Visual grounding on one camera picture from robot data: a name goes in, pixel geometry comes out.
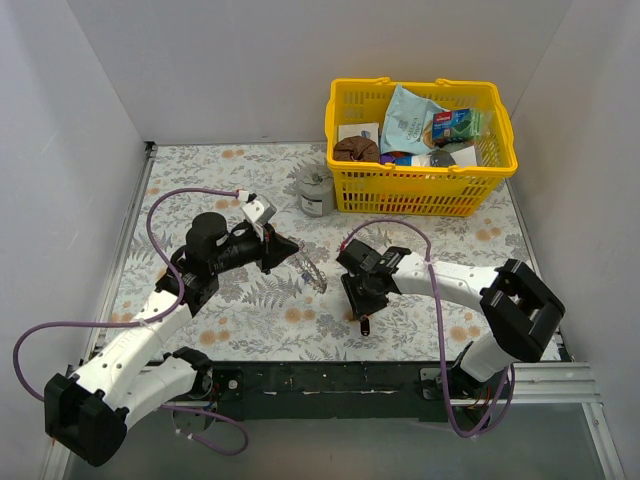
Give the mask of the metal disc with keyrings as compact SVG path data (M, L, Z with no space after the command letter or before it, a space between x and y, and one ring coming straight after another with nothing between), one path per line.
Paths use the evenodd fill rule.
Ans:
M303 241L299 242L299 249L292 257L292 263L306 284L310 285L314 291L321 295L326 293L328 288L326 275L311 259Z

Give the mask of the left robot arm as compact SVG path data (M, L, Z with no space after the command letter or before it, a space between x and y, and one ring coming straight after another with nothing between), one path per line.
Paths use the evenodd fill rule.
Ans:
M136 316L137 326L121 331L72 375L48 381L46 433L90 465L101 466L118 451L127 431L165 402L210 396L213 363L198 350L182 347L151 371L143 369L217 292L220 274L249 263L269 273L298 250L269 223L244 220L229 229L220 214L198 215Z

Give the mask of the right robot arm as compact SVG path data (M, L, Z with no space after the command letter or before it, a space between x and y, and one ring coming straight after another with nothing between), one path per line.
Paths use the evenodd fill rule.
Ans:
M495 374L516 362L536 363L552 340L566 308L524 262L498 267L428 262L408 248L379 253L352 240L337 262L353 316L363 323L383 310L390 293L421 295L462 305L484 315L490 332L465 347L448 369L448 382L475 397Z

